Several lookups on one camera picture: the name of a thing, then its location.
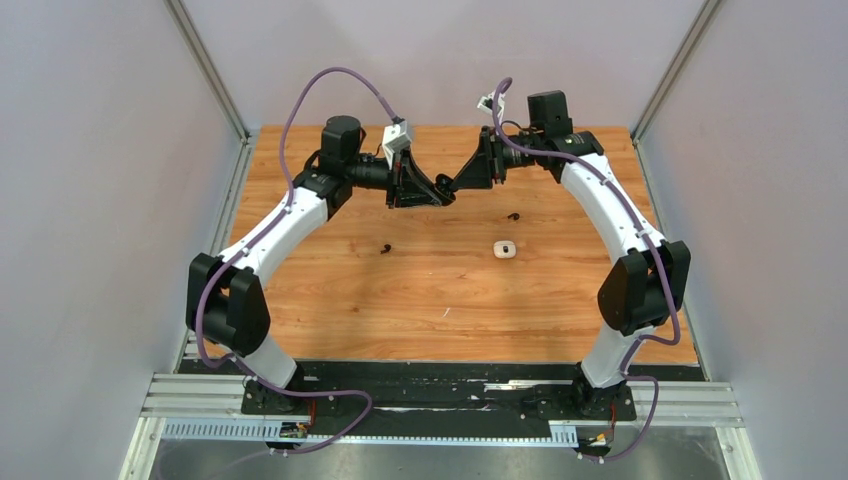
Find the black earbud charging case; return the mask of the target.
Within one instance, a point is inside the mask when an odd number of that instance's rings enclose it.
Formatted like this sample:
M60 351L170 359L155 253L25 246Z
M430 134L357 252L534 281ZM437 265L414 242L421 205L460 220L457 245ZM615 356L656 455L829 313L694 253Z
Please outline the black earbud charging case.
M438 193L443 206L452 204L456 200L456 195L452 189L453 178L440 173L434 180L434 187Z

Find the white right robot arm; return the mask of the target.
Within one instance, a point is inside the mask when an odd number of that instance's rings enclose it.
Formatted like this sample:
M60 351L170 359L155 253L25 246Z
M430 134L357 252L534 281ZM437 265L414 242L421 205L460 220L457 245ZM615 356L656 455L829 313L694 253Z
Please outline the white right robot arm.
M490 189L505 182L508 170L537 165L577 200L597 230L612 264L597 294L603 323L570 392L575 411L592 418L621 392L644 342L680 342L678 312L691 252L682 241L668 241L639 211L601 143L591 132L574 129L563 92L533 94L527 105L528 127L508 134L504 94L478 100L493 123L482 128L477 150L450 189Z

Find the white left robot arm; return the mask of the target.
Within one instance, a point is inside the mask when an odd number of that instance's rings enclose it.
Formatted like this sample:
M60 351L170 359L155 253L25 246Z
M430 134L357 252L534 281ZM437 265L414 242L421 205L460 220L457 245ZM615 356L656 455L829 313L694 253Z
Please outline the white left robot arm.
M451 178L430 179L415 164L412 129L396 118L384 130L382 155L362 152L366 137L352 116L330 118L320 147L305 162L283 199L248 234L216 255L189 265L186 325L199 343L222 346L228 358L269 384L268 400L283 413L298 411L306 386L298 365L270 333L264 286L311 233L326 224L355 189L381 190L390 208L448 206Z

